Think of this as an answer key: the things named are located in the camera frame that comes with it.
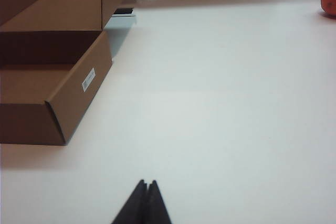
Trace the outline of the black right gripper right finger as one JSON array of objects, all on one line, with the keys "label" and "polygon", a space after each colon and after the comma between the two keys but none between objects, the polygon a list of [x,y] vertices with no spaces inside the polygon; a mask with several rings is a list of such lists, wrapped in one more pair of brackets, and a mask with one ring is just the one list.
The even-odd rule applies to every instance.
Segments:
[{"label": "black right gripper right finger", "polygon": [[150,183],[145,194],[142,223],[172,224],[156,180]]}]

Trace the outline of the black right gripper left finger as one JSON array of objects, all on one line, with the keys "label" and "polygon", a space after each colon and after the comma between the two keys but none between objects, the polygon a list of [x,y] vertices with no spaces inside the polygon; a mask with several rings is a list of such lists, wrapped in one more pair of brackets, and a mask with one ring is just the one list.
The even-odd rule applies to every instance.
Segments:
[{"label": "black right gripper left finger", "polygon": [[142,179],[113,220],[113,224],[121,223],[142,223],[143,212],[147,194],[147,183]]}]

